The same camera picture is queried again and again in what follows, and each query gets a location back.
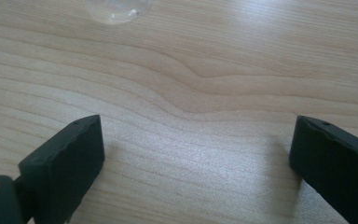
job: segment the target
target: wooden table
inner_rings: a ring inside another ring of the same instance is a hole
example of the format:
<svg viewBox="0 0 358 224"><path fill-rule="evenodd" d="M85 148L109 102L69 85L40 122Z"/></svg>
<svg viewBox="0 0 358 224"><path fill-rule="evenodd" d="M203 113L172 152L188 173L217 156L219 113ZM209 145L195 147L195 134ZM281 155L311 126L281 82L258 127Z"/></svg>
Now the wooden table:
<svg viewBox="0 0 358 224"><path fill-rule="evenodd" d="M100 114L107 159L71 223L346 223L288 166L296 115L358 136L358 0L0 0L0 175Z"/></svg>

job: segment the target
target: clamp jaw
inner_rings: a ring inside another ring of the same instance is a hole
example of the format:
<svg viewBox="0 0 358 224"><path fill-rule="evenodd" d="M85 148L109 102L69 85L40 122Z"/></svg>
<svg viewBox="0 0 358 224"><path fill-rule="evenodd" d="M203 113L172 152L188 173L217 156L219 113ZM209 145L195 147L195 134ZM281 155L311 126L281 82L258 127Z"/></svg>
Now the clamp jaw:
<svg viewBox="0 0 358 224"><path fill-rule="evenodd" d="M68 221L103 167L99 115L78 119L32 152L15 180L0 175L0 224Z"/></svg>

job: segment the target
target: black rubber pad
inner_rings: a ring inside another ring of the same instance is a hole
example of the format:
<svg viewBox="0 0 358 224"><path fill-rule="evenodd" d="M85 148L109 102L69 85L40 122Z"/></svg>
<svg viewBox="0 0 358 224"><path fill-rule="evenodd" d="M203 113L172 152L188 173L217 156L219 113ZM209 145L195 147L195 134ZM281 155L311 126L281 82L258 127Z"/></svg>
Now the black rubber pad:
<svg viewBox="0 0 358 224"><path fill-rule="evenodd" d="M358 137L299 116L290 165L350 223L358 223Z"/></svg>

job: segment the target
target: transparent plastic object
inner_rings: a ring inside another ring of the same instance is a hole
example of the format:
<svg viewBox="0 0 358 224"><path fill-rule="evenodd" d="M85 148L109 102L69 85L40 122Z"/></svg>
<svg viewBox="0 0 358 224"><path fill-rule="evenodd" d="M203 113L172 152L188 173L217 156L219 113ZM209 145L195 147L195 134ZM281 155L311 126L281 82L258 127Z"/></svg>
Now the transparent plastic object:
<svg viewBox="0 0 358 224"><path fill-rule="evenodd" d="M152 0L85 0L91 17L105 24L121 24L145 14Z"/></svg>

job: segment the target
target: table surface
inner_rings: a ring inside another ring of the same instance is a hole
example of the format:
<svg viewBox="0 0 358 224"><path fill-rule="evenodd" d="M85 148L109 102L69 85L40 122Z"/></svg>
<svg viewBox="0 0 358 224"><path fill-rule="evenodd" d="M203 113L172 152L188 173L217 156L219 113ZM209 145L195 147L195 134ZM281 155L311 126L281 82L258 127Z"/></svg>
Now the table surface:
<svg viewBox="0 0 358 224"><path fill-rule="evenodd" d="M0 0L0 175L100 114L107 159L71 223L346 223L288 166L296 116L358 136L358 0Z"/></svg>

